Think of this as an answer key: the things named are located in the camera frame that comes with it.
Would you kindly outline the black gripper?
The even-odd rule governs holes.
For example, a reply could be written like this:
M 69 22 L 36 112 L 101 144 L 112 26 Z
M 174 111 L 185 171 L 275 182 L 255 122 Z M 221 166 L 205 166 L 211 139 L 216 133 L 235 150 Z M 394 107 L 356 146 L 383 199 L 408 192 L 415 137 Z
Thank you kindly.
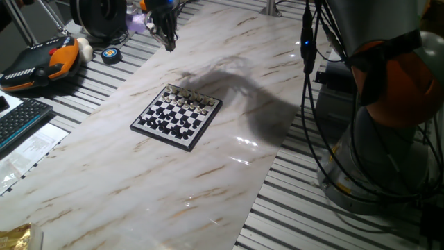
M 177 21 L 175 15 L 170 14 L 178 5 L 179 0 L 145 0 L 145 6 L 150 15 L 149 32 L 169 52 L 176 48 Z M 163 28 L 155 25 L 162 20 L 164 20 Z

